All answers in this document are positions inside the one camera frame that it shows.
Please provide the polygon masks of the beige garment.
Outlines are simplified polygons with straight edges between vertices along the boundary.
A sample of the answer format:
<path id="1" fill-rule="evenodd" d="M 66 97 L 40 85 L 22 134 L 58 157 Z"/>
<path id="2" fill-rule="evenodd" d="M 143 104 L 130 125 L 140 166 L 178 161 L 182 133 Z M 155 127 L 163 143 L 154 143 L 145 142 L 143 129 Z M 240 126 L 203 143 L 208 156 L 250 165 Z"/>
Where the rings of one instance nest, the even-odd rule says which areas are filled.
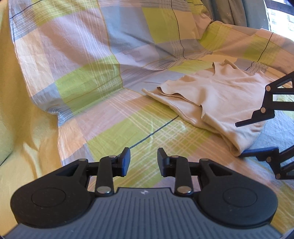
<path id="1" fill-rule="evenodd" d="M 230 152 L 239 156 L 252 146 L 265 124 L 235 124 L 249 119 L 261 107 L 265 87 L 273 81 L 262 71 L 248 73 L 225 60 L 177 80 L 167 80 L 152 91 L 142 91 L 191 125 L 219 134 Z"/>

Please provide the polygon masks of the light green sofa cover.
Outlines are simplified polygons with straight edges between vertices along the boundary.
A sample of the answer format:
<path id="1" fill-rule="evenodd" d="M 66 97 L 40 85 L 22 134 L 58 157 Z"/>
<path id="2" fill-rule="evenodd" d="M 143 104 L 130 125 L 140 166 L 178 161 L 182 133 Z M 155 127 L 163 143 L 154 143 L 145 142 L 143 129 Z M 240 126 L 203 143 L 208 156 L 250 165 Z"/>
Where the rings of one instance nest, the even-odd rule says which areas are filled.
<path id="1" fill-rule="evenodd" d="M 8 1 L 1 1 L 1 235 L 15 225 L 13 193 L 61 166 L 57 117 L 34 105 L 10 35 Z"/>

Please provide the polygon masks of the plaid checkered bed sheet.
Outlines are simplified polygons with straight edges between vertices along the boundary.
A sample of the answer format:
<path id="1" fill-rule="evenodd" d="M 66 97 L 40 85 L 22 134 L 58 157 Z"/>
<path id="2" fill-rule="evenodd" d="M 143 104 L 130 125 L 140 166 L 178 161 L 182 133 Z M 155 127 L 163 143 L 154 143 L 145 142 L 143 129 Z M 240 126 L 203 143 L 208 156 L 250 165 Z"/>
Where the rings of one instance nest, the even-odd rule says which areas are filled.
<path id="1" fill-rule="evenodd" d="M 172 187 L 160 175 L 164 147 L 190 160 L 208 157 L 270 186 L 273 225 L 293 227 L 293 181 L 239 159 L 227 136 L 195 127 L 143 94 L 167 80 L 234 63 L 279 78 L 293 70 L 293 42 L 267 30 L 212 21 L 201 1 L 9 1 L 9 23 L 28 95 L 58 118 L 62 164 L 132 152 L 115 187 Z"/>

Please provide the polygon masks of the grey-green star curtain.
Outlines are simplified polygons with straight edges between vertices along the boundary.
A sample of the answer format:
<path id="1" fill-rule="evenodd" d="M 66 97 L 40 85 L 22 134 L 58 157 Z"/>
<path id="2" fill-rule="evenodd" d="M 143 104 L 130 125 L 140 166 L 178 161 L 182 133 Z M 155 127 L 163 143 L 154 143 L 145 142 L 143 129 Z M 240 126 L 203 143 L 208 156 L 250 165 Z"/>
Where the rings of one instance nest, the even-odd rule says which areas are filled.
<path id="1" fill-rule="evenodd" d="M 203 4 L 214 21 L 255 29 L 270 29 L 264 0 L 205 0 Z"/>

